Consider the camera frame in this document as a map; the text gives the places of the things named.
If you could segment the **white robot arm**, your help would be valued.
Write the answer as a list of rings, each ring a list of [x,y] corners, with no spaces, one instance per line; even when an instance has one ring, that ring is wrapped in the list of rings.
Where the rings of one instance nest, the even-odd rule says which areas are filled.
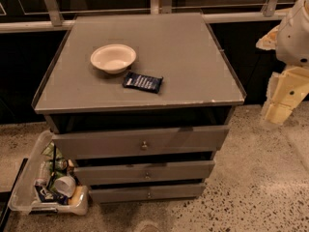
[[[273,129],[282,126],[309,94],[309,0],[297,0],[256,47],[274,50],[285,64],[284,71],[271,75],[262,108],[261,122]]]

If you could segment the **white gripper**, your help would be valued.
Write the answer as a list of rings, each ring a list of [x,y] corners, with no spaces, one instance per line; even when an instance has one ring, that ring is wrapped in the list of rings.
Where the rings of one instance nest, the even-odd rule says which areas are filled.
[[[278,84],[271,103],[263,106],[265,121],[282,125],[292,114],[290,108],[296,108],[309,94],[309,70],[288,66],[278,77]]]

